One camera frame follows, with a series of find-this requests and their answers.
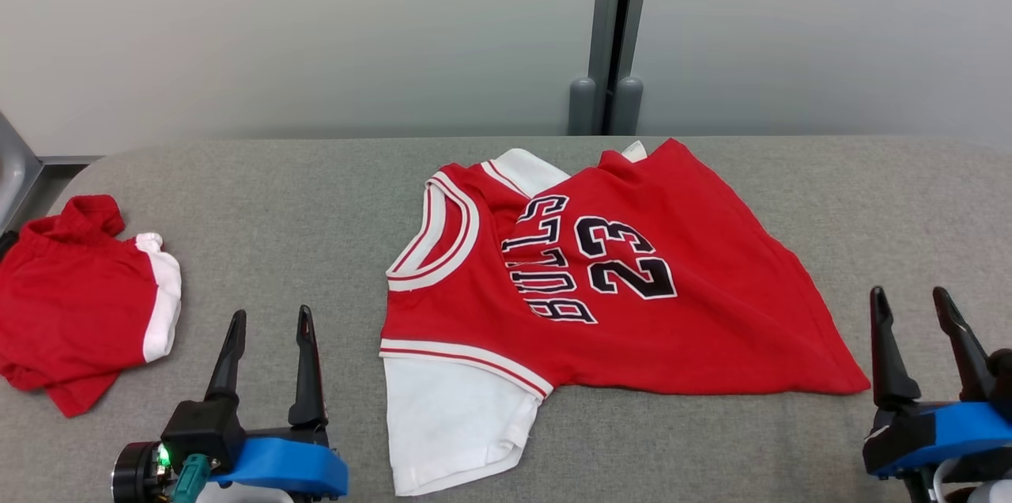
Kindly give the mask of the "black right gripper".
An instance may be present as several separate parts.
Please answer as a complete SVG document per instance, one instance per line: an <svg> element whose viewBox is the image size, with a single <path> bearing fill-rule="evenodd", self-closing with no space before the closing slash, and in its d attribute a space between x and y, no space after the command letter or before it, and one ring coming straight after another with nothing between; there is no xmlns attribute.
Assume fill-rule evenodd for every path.
<svg viewBox="0 0 1012 503"><path fill-rule="evenodd" d="M961 401L989 401L996 380L987 368L983 345L946 288L933 288L934 308L943 333L950 339L961 381ZM867 474L876 478L903 477L914 470L936 470L938 463L918 466L898 460L932 448L936 441L935 417L938 403L919 403L921 390L908 375L893 334L893 312L881 286L870 291L870 348L872 358L872 399L876 411L870 434L863 443Z"/></svg>

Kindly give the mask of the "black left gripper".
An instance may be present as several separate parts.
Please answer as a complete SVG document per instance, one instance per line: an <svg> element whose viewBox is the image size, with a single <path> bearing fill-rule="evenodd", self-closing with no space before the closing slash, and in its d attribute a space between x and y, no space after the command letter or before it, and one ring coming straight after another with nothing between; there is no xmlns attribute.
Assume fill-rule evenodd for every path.
<svg viewBox="0 0 1012 503"><path fill-rule="evenodd" d="M301 305L299 368L286 427L248 431L237 378L247 313L232 315L203 401L183 401L159 441L130 443L111 473L115 502L319 502L330 496L330 448L313 312Z"/></svg>

